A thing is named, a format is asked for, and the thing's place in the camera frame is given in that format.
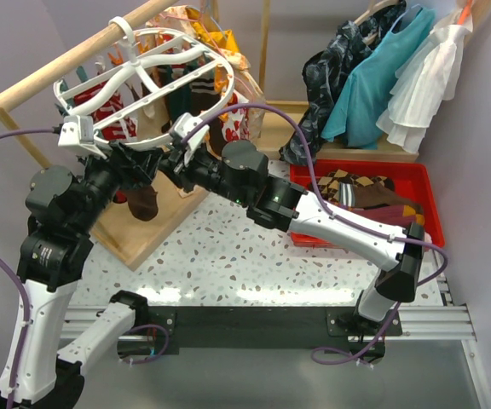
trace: white shirt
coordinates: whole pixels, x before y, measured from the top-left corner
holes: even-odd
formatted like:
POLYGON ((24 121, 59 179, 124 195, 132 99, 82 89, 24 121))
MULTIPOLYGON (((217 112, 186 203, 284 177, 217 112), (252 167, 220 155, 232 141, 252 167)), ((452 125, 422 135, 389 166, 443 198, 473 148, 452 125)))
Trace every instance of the white shirt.
POLYGON ((455 21, 455 10, 431 30, 414 55, 396 72, 399 78, 393 97, 376 125, 388 134, 388 141, 416 153, 442 100, 452 100, 458 82, 464 38, 472 33, 472 18, 464 25, 455 21))

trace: dark floral garment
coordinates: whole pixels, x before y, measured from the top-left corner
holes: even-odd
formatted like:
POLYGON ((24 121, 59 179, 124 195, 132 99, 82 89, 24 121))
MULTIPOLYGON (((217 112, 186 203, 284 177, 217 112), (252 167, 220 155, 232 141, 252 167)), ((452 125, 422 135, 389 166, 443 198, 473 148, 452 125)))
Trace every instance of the dark floral garment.
MULTIPOLYGON (((348 75, 373 52, 406 8, 407 2, 401 0, 395 6, 378 11, 359 26, 353 21, 347 21, 337 29, 335 38, 327 48, 304 65, 303 80, 307 88, 309 108, 298 125, 306 136, 313 158, 325 142, 321 138, 321 132, 348 75), (365 45, 363 38, 375 32, 378 33, 376 41, 365 45)), ((280 149, 280 158, 290 164, 306 165, 303 144, 296 132, 280 149)))

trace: gray floor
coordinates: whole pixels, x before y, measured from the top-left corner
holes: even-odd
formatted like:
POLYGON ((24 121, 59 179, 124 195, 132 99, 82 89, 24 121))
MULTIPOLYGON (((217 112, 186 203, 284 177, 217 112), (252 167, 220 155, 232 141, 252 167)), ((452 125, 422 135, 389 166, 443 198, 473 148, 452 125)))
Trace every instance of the gray floor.
POLYGON ((388 343, 374 371, 296 350, 183 349, 133 368, 107 354, 86 382, 78 409, 479 407, 459 342, 388 343))

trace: wooden platform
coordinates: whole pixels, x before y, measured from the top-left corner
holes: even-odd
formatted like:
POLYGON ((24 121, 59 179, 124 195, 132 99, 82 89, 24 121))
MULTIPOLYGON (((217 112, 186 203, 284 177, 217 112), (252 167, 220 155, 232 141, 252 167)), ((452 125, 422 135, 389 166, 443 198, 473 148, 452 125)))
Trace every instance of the wooden platform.
POLYGON ((136 270, 208 194, 198 188, 197 192, 182 198, 161 172, 153 187, 159 192, 159 213, 150 222, 136 220, 127 204, 110 204, 93 231, 96 239, 130 270, 136 270))
MULTIPOLYGON (((268 104, 277 107, 289 114, 298 123, 303 116, 307 102, 303 101, 268 101, 268 104)), ((280 147, 285 145, 293 133, 291 125, 275 113, 267 112, 264 116, 261 137, 256 140, 257 149, 270 159, 279 159, 280 147)), ((317 153, 318 159, 347 159, 369 160, 378 162, 415 162, 418 154, 407 153, 397 145, 386 140, 387 135, 378 141, 378 149, 351 149, 339 142, 328 142, 317 153)))

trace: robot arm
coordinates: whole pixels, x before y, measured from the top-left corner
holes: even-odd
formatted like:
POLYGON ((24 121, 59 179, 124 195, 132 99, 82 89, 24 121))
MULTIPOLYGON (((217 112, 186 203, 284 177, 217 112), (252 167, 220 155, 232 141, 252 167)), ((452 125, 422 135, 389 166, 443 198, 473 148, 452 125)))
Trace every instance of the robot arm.
POLYGON ((361 228, 392 238, 423 240, 424 229, 420 225, 412 223, 408 229, 385 225, 326 202, 333 214, 359 228, 341 222, 324 211, 313 193, 270 175, 268 158, 249 141, 229 143, 222 150, 221 161, 198 143, 196 135, 183 147, 182 140, 198 122, 187 114, 180 118, 170 130, 177 148, 166 153, 159 164, 159 169, 178 187, 189 191, 200 185, 247 208, 247 216, 260 226, 324 239, 377 265, 378 275, 361 294, 351 325, 365 319, 367 326, 377 327, 393 304, 414 300, 423 257, 421 246, 379 239, 361 228))
MULTIPOLYGON (((229 143, 219 160, 202 143, 207 126, 182 139, 199 122, 184 115, 170 131, 173 149, 132 151, 113 143, 101 152, 91 138, 91 124, 70 117, 60 140, 76 153, 90 155, 78 181, 61 166, 41 170, 32 178, 26 206, 32 213, 30 232, 20 248, 18 275, 32 300, 32 321, 19 315, 7 365, 0 378, 0 408, 7 405, 9 375, 20 329, 29 325, 18 368, 14 402, 20 408, 73 408, 84 375, 133 326, 147 323, 147 300, 121 291, 110 307, 80 338, 58 350, 67 306, 81 278, 92 243, 89 230, 119 188, 150 184, 160 169, 173 183, 191 191, 195 185, 241 205, 256 224, 282 232, 315 236, 350 249, 375 263, 377 278, 363 291, 345 325, 375 330, 395 302, 411 302, 418 284, 422 250, 419 245, 376 239, 371 234, 329 216, 313 193, 270 175, 268 158, 249 141, 229 143)), ((367 220, 337 206, 333 213, 391 237, 422 239, 423 228, 408 230, 367 220)))

